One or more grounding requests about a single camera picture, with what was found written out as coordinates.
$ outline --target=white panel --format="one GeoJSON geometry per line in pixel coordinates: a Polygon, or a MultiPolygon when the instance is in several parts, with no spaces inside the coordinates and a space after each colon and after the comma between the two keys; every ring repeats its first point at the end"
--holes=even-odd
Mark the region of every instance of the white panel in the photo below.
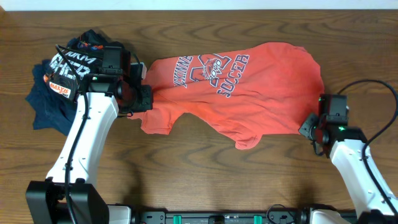
{"type": "Polygon", "coordinates": [[[0,0],[6,11],[398,9],[398,0],[0,0]]]}

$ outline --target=green strip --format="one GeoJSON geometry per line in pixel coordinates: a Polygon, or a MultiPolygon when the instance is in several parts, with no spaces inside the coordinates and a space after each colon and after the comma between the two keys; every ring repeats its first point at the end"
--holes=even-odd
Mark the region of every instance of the green strip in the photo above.
{"type": "Polygon", "coordinates": [[[262,216],[255,215],[254,216],[254,224],[262,224],[262,216]]]}
{"type": "Polygon", "coordinates": [[[181,224],[181,223],[182,223],[181,215],[174,215],[173,224],[181,224]]]}

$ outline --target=white wall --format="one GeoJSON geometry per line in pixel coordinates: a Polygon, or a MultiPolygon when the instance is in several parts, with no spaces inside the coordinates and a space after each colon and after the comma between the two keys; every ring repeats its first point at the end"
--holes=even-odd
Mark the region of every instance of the white wall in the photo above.
{"type": "Polygon", "coordinates": [[[398,9],[398,0],[0,0],[6,11],[398,9]]]}

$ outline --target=wooden tabletop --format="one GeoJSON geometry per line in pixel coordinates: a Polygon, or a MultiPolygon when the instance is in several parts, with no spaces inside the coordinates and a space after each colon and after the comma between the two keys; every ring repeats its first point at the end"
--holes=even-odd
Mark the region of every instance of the wooden tabletop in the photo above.
{"type": "MultiPolygon", "coordinates": [[[[88,29],[135,50],[147,67],[158,58],[289,42],[320,64],[326,92],[377,78],[398,88],[398,11],[106,11],[0,12],[0,223],[32,223],[25,201],[44,180],[66,137],[32,130],[25,101],[32,68],[88,29]]],[[[371,137],[390,119],[394,99],[378,84],[347,91],[350,124],[371,137]]],[[[106,203],[168,210],[266,210],[353,204],[337,169],[299,135],[263,136],[240,151],[233,140],[185,114],[169,136],[145,134],[139,120],[117,119],[98,170],[106,203]]],[[[398,193],[398,123],[372,144],[376,164],[398,193]]]]}

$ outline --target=red t-shirt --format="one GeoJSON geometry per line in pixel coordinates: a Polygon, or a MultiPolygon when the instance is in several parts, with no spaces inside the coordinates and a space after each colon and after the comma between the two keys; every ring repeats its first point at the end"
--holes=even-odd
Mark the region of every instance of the red t-shirt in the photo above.
{"type": "Polygon", "coordinates": [[[298,134],[324,90],[311,55],[286,43],[157,60],[143,84],[152,87],[154,108],[131,119],[140,118],[146,133],[168,134],[191,113],[238,149],[254,147],[263,134],[298,134]]]}

